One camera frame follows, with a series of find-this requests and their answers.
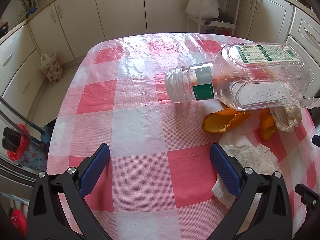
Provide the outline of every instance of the red plastic bag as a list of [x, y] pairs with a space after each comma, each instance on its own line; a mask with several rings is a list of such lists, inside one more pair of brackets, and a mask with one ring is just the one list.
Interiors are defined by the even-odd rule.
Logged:
[[14, 209], [10, 217], [11, 223], [24, 236], [27, 235], [27, 220], [20, 209]]
[[[27, 134], [29, 134], [28, 130], [25, 128], [25, 126], [22, 123], [18, 123], [17, 126], [21, 130], [23, 130]], [[17, 152], [15, 153], [15, 152], [7, 150], [7, 155], [9, 157], [9, 159], [11, 161], [17, 161], [18, 159], [20, 159], [20, 157], [23, 155], [24, 151], [28, 148], [29, 143], [30, 143], [30, 139], [27, 136], [25, 136], [24, 134], [22, 134], [21, 138], [20, 138], [20, 145], [17, 149]]]

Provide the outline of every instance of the shelf rack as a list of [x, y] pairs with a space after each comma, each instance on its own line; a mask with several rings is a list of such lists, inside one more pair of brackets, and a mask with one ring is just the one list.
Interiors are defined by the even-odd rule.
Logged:
[[[233, 24], [212, 21], [208, 26], [215, 26], [215, 27], [223, 27], [223, 28], [232, 29], [232, 36], [233, 36], [235, 28], [236, 28], [236, 21], [237, 21], [238, 12], [239, 12], [239, 5], [240, 5], [240, 0], [237, 1], [236, 15], [234, 17]], [[202, 11], [203, 11], [203, 0], [200, 0], [199, 17], [193, 17], [193, 16], [188, 15], [188, 32], [190, 31], [190, 20], [194, 21], [198, 24], [198, 33], [200, 33], [201, 26], [205, 26], [204, 25], [205, 20], [202, 20]]]

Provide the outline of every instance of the drawer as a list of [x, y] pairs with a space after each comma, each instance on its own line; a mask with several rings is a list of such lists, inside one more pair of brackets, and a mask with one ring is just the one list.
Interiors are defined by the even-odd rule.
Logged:
[[310, 83], [306, 92], [304, 93], [304, 96], [306, 98], [311, 98], [320, 89], [320, 67], [317, 62], [315, 62], [315, 60], [311, 57], [311, 55], [292, 37], [289, 36], [286, 43], [290, 44], [296, 49], [298, 53], [300, 53], [311, 70]]
[[0, 45], [0, 95], [22, 63], [35, 49], [26, 25]]
[[320, 64], [320, 25], [314, 19], [296, 8], [289, 34]]
[[[44, 81], [44, 74], [39, 70], [41, 57], [37, 50], [27, 58], [4, 91], [3, 99], [24, 117], [28, 116], [32, 103]], [[0, 109], [14, 122], [23, 123], [5, 106]]]

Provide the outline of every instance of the orange peel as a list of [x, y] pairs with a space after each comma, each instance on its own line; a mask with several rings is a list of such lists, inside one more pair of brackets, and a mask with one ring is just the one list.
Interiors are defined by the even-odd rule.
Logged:
[[275, 121], [269, 108], [263, 109], [260, 114], [259, 124], [260, 136], [263, 141], [268, 140], [276, 131]]
[[225, 133], [241, 124], [248, 117], [250, 117], [250, 113], [247, 111], [239, 112], [226, 108], [206, 115], [202, 122], [202, 130], [208, 133]]

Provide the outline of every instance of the barcode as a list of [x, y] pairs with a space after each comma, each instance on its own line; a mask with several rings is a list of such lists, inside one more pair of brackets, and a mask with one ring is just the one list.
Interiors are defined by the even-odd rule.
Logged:
[[285, 49], [291, 57], [296, 57], [296, 55], [291, 51], [291, 49]]

